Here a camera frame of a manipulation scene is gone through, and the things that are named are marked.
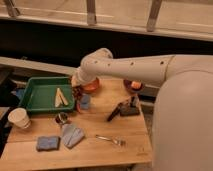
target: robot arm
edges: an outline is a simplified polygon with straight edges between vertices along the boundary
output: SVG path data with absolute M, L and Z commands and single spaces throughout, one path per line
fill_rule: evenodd
M 161 86 L 153 118 L 154 171 L 213 170 L 213 57 L 112 59 L 109 50 L 99 49 L 82 60 L 72 83 L 84 85 L 98 75 Z
M 200 63 L 203 58 L 199 55 L 164 55 L 113 59 L 108 49 L 101 48 L 83 58 L 72 83 L 73 86 L 85 85 L 96 76 L 110 75 L 160 87 L 169 76 Z

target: black object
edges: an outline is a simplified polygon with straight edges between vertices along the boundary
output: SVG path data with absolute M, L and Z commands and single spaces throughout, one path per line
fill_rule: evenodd
M 12 72 L 11 68 L 0 68 L 0 106 L 16 107 L 19 104 L 19 98 L 11 93 L 16 88 L 16 84 L 9 79 Z
M 140 111 L 137 107 L 122 106 L 120 108 L 120 116 L 134 116 L 139 114 Z
M 120 108 L 122 105 L 122 103 L 118 103 L 116 108 L 112 111 L 111 115 L 107 118 L 107 122 L 110 122 L 116 115 L 120 113 Z
M 11 110 L 13 110 L 13 108 L 5 108 L 4 112 L 0 114 L 0 157 L 7 141 L 7 134 L 11 129 L 11 127 L 5 128 L 7 117 Z

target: paper cup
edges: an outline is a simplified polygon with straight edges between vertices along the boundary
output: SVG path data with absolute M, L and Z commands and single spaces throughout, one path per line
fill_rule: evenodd
M 8 115 L 8 120 L 22 129 L 28 128 L 31 123 L 27 111 L 24 108 L 12 110 Z

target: wooden table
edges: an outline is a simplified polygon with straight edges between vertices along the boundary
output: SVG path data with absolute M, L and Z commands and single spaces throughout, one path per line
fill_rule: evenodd
M 45 170 L 149 163 L 152 149 L 143 115 L 120 117 L 106 122 L 107 116 L 120 101 L 129 99 L 122 80 L 102 79 L 101 88 L 92 94 L 90 109 L 70 114 L 69 119 L 85 131 L 86 138 L 73 149 L 62 143 L 58 151 L 37 152 L 39 136 L 60 135 L 54 114 L 32 116 L 28 130 L 13 127 L 3 155 L 0 170 Z M 99 140 L 95 135 L 121 138 L 125 147 Z

